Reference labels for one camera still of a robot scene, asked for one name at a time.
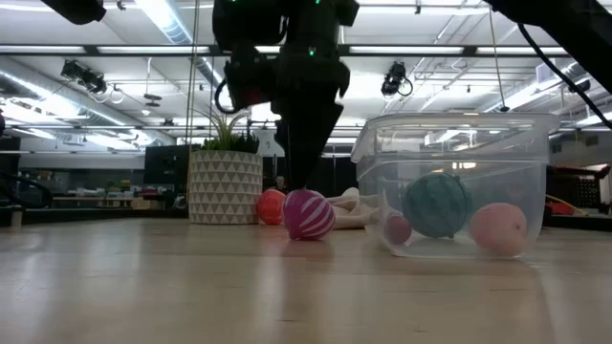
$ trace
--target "pink and white striped ball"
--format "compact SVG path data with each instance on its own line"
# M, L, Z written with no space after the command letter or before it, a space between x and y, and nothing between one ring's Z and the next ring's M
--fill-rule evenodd
M291 240L318 240L332 230L336 214L320 194L300 189L285 198L283 222Z

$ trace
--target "ceiling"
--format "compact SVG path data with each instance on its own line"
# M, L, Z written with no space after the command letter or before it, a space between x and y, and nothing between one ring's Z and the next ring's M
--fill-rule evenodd
M186 0L149 0L154 3L167 1L173 3L180 20L193 32L194 1ZM492 27L486 3L479 0L422 0L422 13L416 15L415 0L363 0L362 8L355 25L343 29L344 44L400 44L400 45L492 45ZM612 9L612 0L600 0ZM38 1L0 0L1 44L57 44L57 45L167 45L166 36L139 5L125 1L126 11L116 8L115 1L105 2L107 14L101 22L76 26L45 7ZM402 8L383 8L377 5L397 5ZM202 1L198 26L198 44L214 44L211 29L212 4ZM520 45L527 43L516 29L515 24L499 13L492 16L493 30L500 45ZM557 43L539 28L530 27L535 41L542 46L556 46ZM67 95L83 106L83 99L89 98L75 83L64 84L60 71L68 56L0 56L0 62L9 59L25 69L19 75L26 80L46 87L40 80L48 80L48 89L58 88L58 95ZM98 102L106 99L104 109L116 111L133 119L129 124L160 125L166 119L175 124L185 125L189 95L190 61L185 57L154 57L151 60L149 84L147 86L147 59L145 57L77 57L76 60L96 72L103 73L110 85L121 89L110 95L96 97ZM223 75L226 57L209 57L208 62L214 70ZM362 125L366 120L381 115L399 112L448 112L448 111L489 111L500 101L501 90L510 97L516 90L533 84L536 79L536 66L541 61L536 58L500 58L498 68L494 58L478 57L344 57L343 62L352 72L351 86L345 99L339 100L345 110L339 125ZM394 61L402 61L410 71L416 66L409 78L414 84L410 97L385 99L381 94L383 75ZM571 61L559 60L569 64ZM608 94L594 80L590 96L607 99ZM197 85L191 96L198 112L210 111L211 93L208 83L200 74L195 76ZM161 106L149 108L144 104L145 93L162 96ZM583 106L575 95L564 88L554 87L540 97L514 102L514 111L556 112L562 119L581 118ZM142 110L150 111L145 116ZM256 120L274 120L266 105L252 111ZM206 125L208 120L196 114L195 125ZM205 132L195 130L195 135ZM164 131L168 138L181 138L185 130Z

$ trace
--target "plastic storage bin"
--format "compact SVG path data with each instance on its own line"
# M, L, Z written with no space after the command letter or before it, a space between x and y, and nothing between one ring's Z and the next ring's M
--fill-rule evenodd
M400 256L515 257L541 229L555 115L401 114L352 152L366 230Z

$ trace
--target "plant pot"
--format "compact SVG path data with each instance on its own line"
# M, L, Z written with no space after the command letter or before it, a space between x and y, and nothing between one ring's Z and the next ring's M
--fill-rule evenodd
M251 153L197 151L189 167L189 219L202 225L258 223L263 160Z

